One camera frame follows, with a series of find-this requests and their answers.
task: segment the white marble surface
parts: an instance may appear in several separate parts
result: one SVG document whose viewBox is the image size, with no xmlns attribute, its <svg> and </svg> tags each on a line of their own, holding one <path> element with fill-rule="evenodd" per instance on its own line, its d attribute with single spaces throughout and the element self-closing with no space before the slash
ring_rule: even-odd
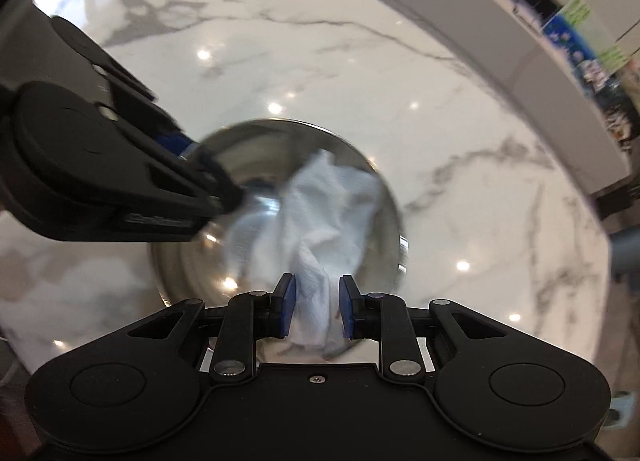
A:
<svg viewBox="0 0 640 461">
<path fill-rule="evenodd" d="M 278 114 L 352 142 L 401 210 L 407 304 L 450 298 L 593 359 L 602 228 L 514 109 L 386 4 L 35 1 L 107 48 L 194 138 Z M 49 241 L 3 215 L 0 327 L 27 367 L 160 308 L 145 253 Z"/>
</svg>

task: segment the white cloth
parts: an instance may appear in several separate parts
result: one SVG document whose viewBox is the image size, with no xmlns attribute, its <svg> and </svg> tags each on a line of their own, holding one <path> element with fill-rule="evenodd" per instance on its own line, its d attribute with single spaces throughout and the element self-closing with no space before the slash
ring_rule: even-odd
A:
<svg viewBox="0 0 640 461">
<path fill-rule="evenodd" d="M 289 343 L 325 349 L 341 341 L 338 281 L 362 262 L 381 191 L 376 176 L 334 165 L 328 151 L 312 155 L 286 185 L 278 215 L 255 241 L 247 280 L 273 291 L 283 273 L 296 276 Z"/>
</svg>

